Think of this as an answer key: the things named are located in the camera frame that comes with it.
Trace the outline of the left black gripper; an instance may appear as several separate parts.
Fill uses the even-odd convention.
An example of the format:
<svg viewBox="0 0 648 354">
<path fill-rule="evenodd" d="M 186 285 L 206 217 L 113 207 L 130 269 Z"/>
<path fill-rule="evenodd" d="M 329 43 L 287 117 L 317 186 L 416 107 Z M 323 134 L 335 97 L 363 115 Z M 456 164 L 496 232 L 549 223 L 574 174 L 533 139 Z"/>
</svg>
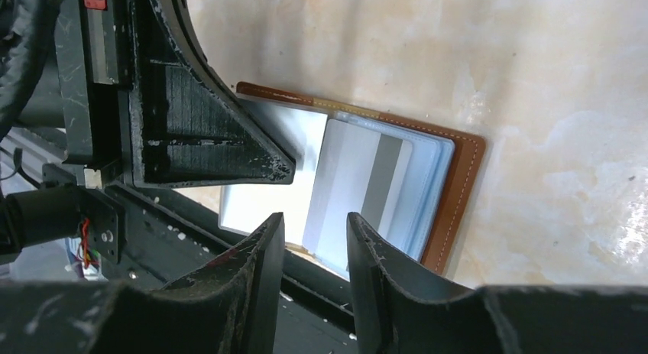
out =
<svg viewBox="0 0 648 354">
<path fill-rule="evenodd" d="M 63 0 L 54 53 L 64 163 L 78 185 L 101 189 L 122 174 L 120 111 L 131 79 L 135 186 L 293 181 L 293 156 L 209 65 L 186 0 L 129 0 L 129 9 L 128 0 Z"/>
</svg>

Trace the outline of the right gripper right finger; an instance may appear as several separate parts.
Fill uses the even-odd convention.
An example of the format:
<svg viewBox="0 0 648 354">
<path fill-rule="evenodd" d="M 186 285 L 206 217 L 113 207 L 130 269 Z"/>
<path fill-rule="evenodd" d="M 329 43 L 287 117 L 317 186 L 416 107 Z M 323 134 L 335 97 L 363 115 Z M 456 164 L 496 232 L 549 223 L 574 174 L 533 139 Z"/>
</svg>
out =
<svg viewBox="0 0 648 354">
<path fill-rule="evenodd" d="M 358 213 L 347 217 L 358 348 L 363 353 L 645 353 L 647 289 L 485 285 L 424 268 Z"/>
</svg>

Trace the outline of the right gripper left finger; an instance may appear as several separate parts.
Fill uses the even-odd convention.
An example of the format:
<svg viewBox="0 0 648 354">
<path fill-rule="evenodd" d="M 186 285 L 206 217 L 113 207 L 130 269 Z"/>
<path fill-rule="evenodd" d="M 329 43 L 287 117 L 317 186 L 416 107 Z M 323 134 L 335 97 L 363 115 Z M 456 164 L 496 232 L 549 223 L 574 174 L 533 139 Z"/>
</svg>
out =
<svg viewBox="0 0 648 354">
<path fill-rule="evenodd" d="M 270 353 L 284 216 L 156 291 L 123 281 L 6 282 L 3 353 Z"/>
</svg>

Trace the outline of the white VIP credit card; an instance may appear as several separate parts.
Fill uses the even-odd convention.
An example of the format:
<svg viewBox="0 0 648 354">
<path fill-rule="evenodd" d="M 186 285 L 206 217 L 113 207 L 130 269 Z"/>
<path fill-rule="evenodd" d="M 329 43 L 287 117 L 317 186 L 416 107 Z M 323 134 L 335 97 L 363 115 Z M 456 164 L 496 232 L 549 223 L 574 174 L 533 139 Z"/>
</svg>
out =
<svg viewBox="0 0 648 354">
<path fill-rule="evenodd" d="M 303 246 L 325 266 L 345 276 L 347 215 L 360 213 L 379 228 L 383 216 L 393 212 L 412 152 L 411 141 L 328 120 Z"/>
</svg>

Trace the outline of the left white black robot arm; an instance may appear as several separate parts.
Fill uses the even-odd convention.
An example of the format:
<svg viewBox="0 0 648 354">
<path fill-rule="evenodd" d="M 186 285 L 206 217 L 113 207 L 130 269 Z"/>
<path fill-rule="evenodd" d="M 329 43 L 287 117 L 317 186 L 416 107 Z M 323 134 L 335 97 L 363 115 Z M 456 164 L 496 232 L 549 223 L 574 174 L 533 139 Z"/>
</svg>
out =
<svg viewBox="0 0 648 354">
<path fill-rule="evenodd" d="M 82 260 L 199 264 L 228 248 L 180 188 L 289 184 L 296 162 L 209 65 L 187 0 L 1 0 L 1 154 L 28 235 Z"/>
</svg>

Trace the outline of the brown leather card holder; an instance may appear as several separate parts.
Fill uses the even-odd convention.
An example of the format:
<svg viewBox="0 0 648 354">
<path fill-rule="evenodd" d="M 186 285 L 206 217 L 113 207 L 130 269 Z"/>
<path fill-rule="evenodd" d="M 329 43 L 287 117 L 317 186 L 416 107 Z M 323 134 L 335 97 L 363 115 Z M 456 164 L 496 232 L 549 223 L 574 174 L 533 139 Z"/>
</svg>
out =
<svg viewBox="0 0 648 354">
<path fill-rule="evenodd" d="M 247 234 L 271 213 L 281 212 L 286 243 L 320 262 L 303 246 L 303 235 L 326 124 L 335 119 L 412 142 L 393 212 L 383 216 L 379 228 L 372 227 L 428 269 L 444 271 L 484 157 L 484 138 L 252 83 L 240 82 L 236 91 L 253 116 L 295 153 L 296 173 L 289 185 L 223 187 L 219 210 L 223 229 Z"/>
</svg>

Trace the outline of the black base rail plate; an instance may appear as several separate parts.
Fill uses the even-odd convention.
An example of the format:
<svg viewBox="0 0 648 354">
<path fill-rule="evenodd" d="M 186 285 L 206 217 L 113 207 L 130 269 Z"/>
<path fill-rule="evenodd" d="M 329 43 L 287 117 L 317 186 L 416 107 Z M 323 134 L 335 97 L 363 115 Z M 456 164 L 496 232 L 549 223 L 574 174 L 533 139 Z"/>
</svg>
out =
<svg viewBox="0 0 648 354">
<path fill-rule="evenodd" d="M 1 214 L 1 261 L 60 239 L 99 281 L 1 285 L 3 353 L 356 353 L 353 316 L 319 293 L 349 286 L 284 246 L 274 214 L 248 236 L 173 190 L 75 181 L 63 133 L 9 132 L 1 160 L 21 189 Z"/>
</svg>

